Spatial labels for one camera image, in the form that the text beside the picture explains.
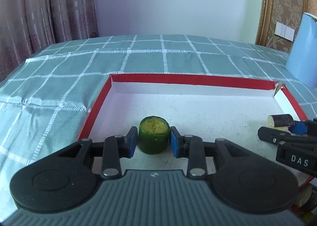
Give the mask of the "dark sugarcane piece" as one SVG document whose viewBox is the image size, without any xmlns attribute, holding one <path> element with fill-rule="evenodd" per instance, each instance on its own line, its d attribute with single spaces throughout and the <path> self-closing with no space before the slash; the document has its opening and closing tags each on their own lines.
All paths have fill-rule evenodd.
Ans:
<svg viewBox="0 0 317 226">
<path fill-rule="evenodd" d="M 294 124 L 294 119 L 290 114 L 269 115 L 266 120 L 266 127 L 280 131 L 288 131 L 288 128 Z"/>
<path fill-rule="evenodd" d="M 316 208 L 316 186 L 308 183 L 301 187 L 295 204 L 303 213 L 312 212 Z"/>
</svg>

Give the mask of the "green cucumber piece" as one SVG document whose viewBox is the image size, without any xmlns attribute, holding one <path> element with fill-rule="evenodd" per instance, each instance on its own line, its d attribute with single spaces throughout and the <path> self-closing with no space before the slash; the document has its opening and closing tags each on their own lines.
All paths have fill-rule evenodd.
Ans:
<svg viewBox="0 0 317 226">
<path fill-rule="evenodd" d="M 167 148 L 170 139 L 168 122 L 157 116 L 149 116 L 141 120 L 137 145 L 146 154 L 159 154 Z"/>
</svg>

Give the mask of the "red shallow cardboard box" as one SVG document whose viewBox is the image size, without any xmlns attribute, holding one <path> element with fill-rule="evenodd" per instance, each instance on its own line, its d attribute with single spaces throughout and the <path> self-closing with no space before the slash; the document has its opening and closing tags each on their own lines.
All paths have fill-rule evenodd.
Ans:
<svg viewBox="0 0 317 226">
<path fill-rule="evenodd" d="M 269 115 L 306 115 L 285 86 L 265 80 L 178 74 L 114 74 L 98 94 L 81 137 L 100 141 L 125 133 L 146 116 L 164 118 L 181 133 L 211 142 L 232 140 L 252 152 L 274 160 L 276 147 L 257 137 Z M 170 148 L 157 155 L 136 150 L 122 159 L 123 179 L 105 183 L 93 196 L 90 210 L 107 224 L 141 217 L 149 224 L 293 223 L 289 209 L 266 215 L 235 212 L 218 200 L 205 183 L 186 179 L 186 159 L 173 157 Z"/>
</svg>

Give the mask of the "light blue kettle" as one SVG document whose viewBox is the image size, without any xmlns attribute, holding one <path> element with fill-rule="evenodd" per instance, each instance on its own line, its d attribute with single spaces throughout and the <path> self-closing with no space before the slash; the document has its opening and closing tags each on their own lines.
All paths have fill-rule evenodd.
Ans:
<svg viewBox="0 0 317 226">
<path fill-rule="evenodd" d="M 286 69 L 310 88 L 316 86 L 317 27 L 316 16 L 304 13 L 293 42 Z"/>
</svg>

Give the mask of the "checked teal tablecloth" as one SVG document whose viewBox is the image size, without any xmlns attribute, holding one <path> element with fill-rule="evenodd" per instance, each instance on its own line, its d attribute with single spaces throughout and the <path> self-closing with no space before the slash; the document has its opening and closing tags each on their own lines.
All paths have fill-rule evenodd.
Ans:
<svg viewBox="0 0 317 226">
<path fill-rule="evenodd" d="M 282 81 L 316 117 L 316 89 L 285 68 L 288 54 L 192 35 L 127 35 L 52 44 L 1 82 L 1 220 L 16 211 L 9 184 L 34 159 L 74 142 L 111 74 L 172 73 Z"/>
</svg>

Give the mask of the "pink patterned curtain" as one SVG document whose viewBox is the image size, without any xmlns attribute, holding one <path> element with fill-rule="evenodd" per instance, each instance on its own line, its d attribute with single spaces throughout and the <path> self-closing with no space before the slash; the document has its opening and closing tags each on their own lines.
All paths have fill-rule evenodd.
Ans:
<svg viewBox="0 0 317 226">
<path fill-rule="evenodd" d="M 95 0 L 1 0 L 1 79 L 51 44 L 98 35 Z"/>
</svg>

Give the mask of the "white wall switch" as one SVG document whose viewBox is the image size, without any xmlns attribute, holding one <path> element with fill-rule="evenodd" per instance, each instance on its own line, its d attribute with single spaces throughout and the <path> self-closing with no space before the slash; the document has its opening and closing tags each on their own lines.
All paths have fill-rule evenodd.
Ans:
<svg viewBox="0 0 317 226">
<path fill-rule="evenodd" d="M 275 35 L 292 42 L 294 40 L 294 33 L 295 30 L 293 28 L 290 28 L 280 22 L 276 22 Z"/>
</svg>

